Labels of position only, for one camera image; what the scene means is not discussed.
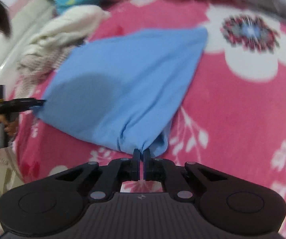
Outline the light blue t-shirt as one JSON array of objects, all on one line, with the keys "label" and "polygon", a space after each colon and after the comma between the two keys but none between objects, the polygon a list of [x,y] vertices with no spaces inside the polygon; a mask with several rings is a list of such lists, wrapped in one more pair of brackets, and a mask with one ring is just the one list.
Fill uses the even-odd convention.
[{"label": "light blue t-shirt", "polygon": [[204,27],[144,29],[80,46],[33,112],[76,139],[128,154],[149,149],[158,157],[207,37]]}]

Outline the cream checkered knit sweater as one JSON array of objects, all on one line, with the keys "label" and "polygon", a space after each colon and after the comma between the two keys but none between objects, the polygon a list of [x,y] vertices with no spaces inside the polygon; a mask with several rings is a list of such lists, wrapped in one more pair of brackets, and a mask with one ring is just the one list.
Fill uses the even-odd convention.
[{"label": "cream checkered knit sweater", "polygon": [[30,38],[17,63],[22,81],[40,83],[109,17],[110,13],[97,5],[78,5],[50,20]]}]

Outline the pink floral fleece blanket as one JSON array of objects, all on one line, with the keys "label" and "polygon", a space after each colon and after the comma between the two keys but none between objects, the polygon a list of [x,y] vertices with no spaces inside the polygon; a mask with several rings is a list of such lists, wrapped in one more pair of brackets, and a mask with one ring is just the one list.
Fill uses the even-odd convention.
[{"label": "pink floral fleece blanket", "polygon": [[[203,23],[210,44],[175,116],[165,157],[192,160],[270,187],[286,201],[286,26],[263,17],[277,31],[274,54],[232,48],[221,35],[229,16],[248,10],[167,0],[131,0],[114,6],[94,38],[144,27]],[[286,218],[280,229],[286,237]]]}]

